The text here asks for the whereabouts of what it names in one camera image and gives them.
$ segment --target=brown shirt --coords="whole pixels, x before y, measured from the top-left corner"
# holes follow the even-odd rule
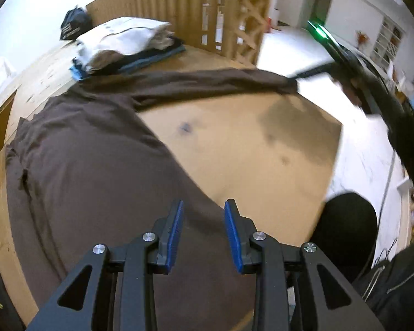
[[[223,209],[177,164],[136,112],[178,100],[243,92],[296,93],[261,70],[95,77],[21,119],[7,147],[15,248],[39,307],[95,244],[118,246],[185,203],[177,262],[155,276],[158,328],[228,330],[254,303],[255,278],[233,266]]]

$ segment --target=tiled floor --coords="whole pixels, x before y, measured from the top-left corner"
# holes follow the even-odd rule
[[[265,35],[258,67],[292,76],[325,61],[331,61],[331,57],[306,31],[284,28]],[[343,124],[327,199],[344,191],[355,191],[371,202],[379,218],[392,167],[376,246],[378,257],[398,236],[401,213],[400,194],[396,189],[403,178],[401,162],[396,156],[392,166],[393,150],[386,126],[381,117],[366,117],[353,106],[328,75],[299,81],[299,92]]]

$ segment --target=folded clothes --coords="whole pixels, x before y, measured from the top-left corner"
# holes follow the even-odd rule
[[[96,70],[93,74],[88,74],[83,65],[77,58],[72,60],[73,66],[69,69],[72,73],[73,79],[80,81],[90,76],[108,76],[111,74],[129,74],[135,72],[141,68],[150,66],[153,63],[162,61],[170,56],[173,56],[179,52],[185,51],[184,43],[181,39],[171,37],[173,45],[164,50],[158,50],[151,48],[149,50],[141,51],[135,55],[124,56],[122,59],[113,62],[106,67]]]
[[[172,44],[170,23],[138,17],[118,17],[77,38],[77,59],[87,73],[93,73],[127,55]]]

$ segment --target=blue gripper pad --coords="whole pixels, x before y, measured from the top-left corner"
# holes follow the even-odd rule
[[[232,214],[230,202],[227,200],[224,205],[224,223],[229,237],[230,249],[232,252],[233,262],[239,273],[243,272],[244,265],[242,262],[241,241],[235,225],[234,215]]]
[[[182,201],[178,203],[173,224],[169,233],[169,239],[167,242],[167,253],[166,253],[166,269],[169,273],[177,257],[178,244],[181,238],[182,223],[184,219],[184,204]]]

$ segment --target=wooden table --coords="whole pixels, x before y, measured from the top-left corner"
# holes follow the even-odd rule
[[[73,44],[42,56],[9,86],[19,86],[6,131],[13,138],[21,117],[31,118],[50,96],[74,82]],[[148,70],[215,70],[244,66],[204,50]],[[279,241],[307,241],[320,215],[337,153],[340,123],[305,98],[242,94],[175,103],[140,114],[198,186],[223,206],[232,197],[244,216]],[[182,134],[189,123],[192,133]],[[16,255],[7,209],[5,155],[0,152],[0,272],[25,324],[38,308]]]

